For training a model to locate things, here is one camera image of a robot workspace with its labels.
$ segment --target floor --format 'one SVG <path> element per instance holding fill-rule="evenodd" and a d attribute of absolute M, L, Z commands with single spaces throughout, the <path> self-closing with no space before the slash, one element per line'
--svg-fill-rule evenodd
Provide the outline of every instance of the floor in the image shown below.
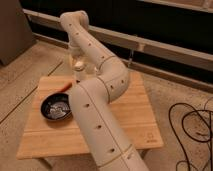
<path fill-rule="evenodd" d="M 50 45 L 44 42 L 38 42 L 33 48 L 43 48 L 45 53 L 57 54 L 60 56 L 61 63 L 52 68 L 52 71 L 45 72 L 43 75 L 70 75 L 72 74 L 69 64 L 69 53 L 67 50 L 54 45 Z M 44 55 L 44 51 L 37 51 L 38 55 Z M 25 77 L 29 70 L 23 71 L 19 77 Z M 172 171 L 175 170 L 175 165 L 179 160 L 183 160 L 184 156 L 181 151 L 177 140 L 168 120 L 168 110 L 171 105 L 177 102 L 187 102 L 196 108 L 202 108 L 204 103 L 213 95 L 207 92 L 203 92 L 197 89 L 183 86 L 174 82 L 170 82 L 158 77 L 154 77 L 145 73 L 142 73 L 144 86 L 149 96 L 150 102 L 153 107 L 162 138 L 164 140 L 164 147 L 159 149 L 152 149 L 145 157 L 145 162 L 151 171 Z M 16 86 L 18 79 L 11 81 L 16 91 L 19 87 Z M 0 171 L 45 171 L 46 169 L 34 159 L 17 160 L 16 152 L 19 146 L 19 141 L 22 136 L 25 122 L 27 120 L 27 114 L 30 110 L 31 102 L 36 91 L 36 86 L 28 86 L 26 89 L 30 89 L 27 94 L 23 95 L 20 102 L 12 106 L 8 113 L 2 115 L 3 119 L 0 121 Z M 0 89 L 0 94 L 5 93 L 6 90 Z M 7 93 L 7 99 L 14 99 L 14 92 Z M 213 102 L 208 105 L 209 109 L 213 110 Z M 186 109 L 179 108 L 174 111 L 175 126 L 179 131 L 180 123 L 178 117 Z M 191 126 L 200 126 L 193 121 L 189 123 Z M 186 145 L 190 159 L 199 170 L 205 165 L 209 158 L 208 147 L 206 144 L 193 143 L 187 138 L 181 135 L 184 144 Z M 65 156 L 58 158 L 47 159 L 52 165 L 54 171 L 92 171 L 97 170 L 95 163 L 91 155 L 79 155 L 79 156 Z M 178 167 L 178 170 L 186 170 L 186 165 L 182 164 Z"/>

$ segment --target robot arm segment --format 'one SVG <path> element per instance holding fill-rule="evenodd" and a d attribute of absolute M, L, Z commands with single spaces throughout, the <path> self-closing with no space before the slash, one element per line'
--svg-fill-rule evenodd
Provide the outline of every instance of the robot arm segment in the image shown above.
<path fill-rule="evenodd" d="M 128 88 L 128 70 L 87 32 L 89 22 L 84 11 L 64 13 L 60 19 L 73 55 L 82 50 L 101 72 L 98 77 L 76 84 L 69 92 L 73 116 L 96 164 L 102 171 L 148 170 L 108 107 Z"/>

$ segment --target black wall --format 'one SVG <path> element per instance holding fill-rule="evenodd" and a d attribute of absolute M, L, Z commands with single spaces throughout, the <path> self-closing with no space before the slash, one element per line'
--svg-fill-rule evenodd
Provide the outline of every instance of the black wall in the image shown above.
<path fill-rule="evenodd" d="M 23 8 L 60 16 L 66 11 L 85 10 L 90 24 L 213 54 L 213 14 L 140 2 L 137 0 L 20 0 Z M 33 25 L 40 32 L 61 40 L 65 33 Z M 129 50 L 108 47 L 127 58 Z M 177 62 L 136 53 L 136 61 L 170 72 L 213 82 L 212 73 Z"/>

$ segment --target screw hole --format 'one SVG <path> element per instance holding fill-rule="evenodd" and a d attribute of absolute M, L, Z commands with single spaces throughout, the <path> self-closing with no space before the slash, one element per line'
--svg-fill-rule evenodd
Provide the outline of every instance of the screw hole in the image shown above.
<path fill-rule="evenodd" d="M 115 151 L 115 149 L 114 148 L 111 148 L 110 150 L 109 150 L 109 153 L 113 153 Z"/>
<path fill-rule="evenodd" d="M 89 104 L 85 104 L 84 107 L 89 107 Z"/>
<path fill-rule="evenodd" d="M 101 125 L 98 125 L 98 126 L 96 126 L 95 128 L 96 128 L 96 129 L 101 129 L 102 126 L 101 126 Z"/>
<path fill-rule="evenodd" d="M 127 156 L 127 159 L 131 159 L 132 158 L 132 153 L 130 153 L 128 156 Z"/>

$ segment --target cable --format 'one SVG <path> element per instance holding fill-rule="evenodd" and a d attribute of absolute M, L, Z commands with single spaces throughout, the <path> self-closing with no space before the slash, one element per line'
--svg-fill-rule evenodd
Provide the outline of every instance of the cable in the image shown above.
<path fill-rule="evenodd" d="M 186 164 L 187 164 L 188 171 L 191 171 L 191 168 L 195 169 L 196 171 L 199 171 L 199 169 L 196 168 L 195 165 L 192 164 L 192 163 L 190 162 L 189 157 L 188 157 L 188 154 L 187 154 L 187 151 L 186 151 L 186 149 L 185 149 L 183 143 L 181 142 L 181 140 L 180 140 L 180 138 L 179 138 L 179 136 L 178 136 L 178 134 L 177 134 L 177 132 L 176 132 L 176 130 L 175 130 L 175 128 L 174 128 L 174 125 L 173 125 L 173 123 L 172 123 L 172 111 L 173 111 L 173 109 L 174 109 L 175 107 L 177 107 L 177 106 L 184 106 L 184 107 L 187 107 L 187 108 L 190 108 L 190 109 L 191 109 L 189 112 L 184 113 L 184 115 L 182 116 L 182 118 L 181 118 L 181 127 L 182 127 L 184 133 L 185 133 L 191 140 L 193 140 L 193 141 L 195 141 L 195 142 L 198 142 L 198 143 L 206 143 L 206 144 L 207 144 L 208 149 L 209 149 L 209 152 L 210 152 L 210 158 L 209 158 L 208 161 L 205 163 L 205 165 L 204 165 L 202 171 L 205 171 L 205 169 L 207 168 L 209 162 L 211 162 L 211 164 L 210 164 L 210 165 L 211 165 L 211 171 L 213 171 L 213 168 L 212 168 L 212 135 L 213 135 L 213 133 L 212 133 L 212 122 L 211 122 L 211 115 L 213 114 L 213 111 L 207 110 L 207 109 L 206 109 L 207 104 L 208 104 L 211 100 L 213 100 L 213 97 L 211 97 L 210 99 L 208 99 L 208 100 L 205 102 L 205 104 L 204 104 L 204 109 L 199 109 L 199 110 L 195 109 L 192 105 L 187 104 L 187 103 L 176 103 L 176 104 L 172 105 L 172 106 L 169 108 L 169 111 L 168 111 L 169 123 L 170 123 L 170 126 L 171 126 L 171 128 L 172 128 L 172 131 L 173 131 L 173 133 L 174 133 L 174 135 L 175 135 L 177 141 L 179 142 L 179 144 L 180 144 L 180 146 L 181 146 L 181 149 L 182 149 L 182 151 L 183 151 L 183 153 L 184 153 L 184 156 L 185 156 L 185 160 L 181 160 L 181 161 L 178 161 L 178 162 L 176 163 L 176 171 L 178 170 L 178 166 L 179 166 L 181 163 L 186 163 Z M 206 118 L 203 117 L 203 116 L 201 115 L 201 112 L 202 112 L 202 113 L 207 113 L 207 114 L 208 114 L 208 116 L 209 116 L 209 123 L 205 120 Z M 207 128 L 207 130 L 208 130 L 208 134 L 203 134 L 203 133 L 200 133 L 200 132 L 196 132 L 196 135 L 197 135 L 197 136 L 201 136 L 202 139 L 198 139 L 197 137 L 194 137 L 194 136 L 191 135 L 191 134 L 187 131 L 187 129 L 186 129 L 186 123 L 185 123 L 185 122 L 186 122 L 186 119 L 187 119 L 187 118 L 190 118 L 190 117 L 192 117 L 192 116 L 197 116 L 197 117 L 199 117 L 200 121 L 206 126 L 206 128 Z"/>

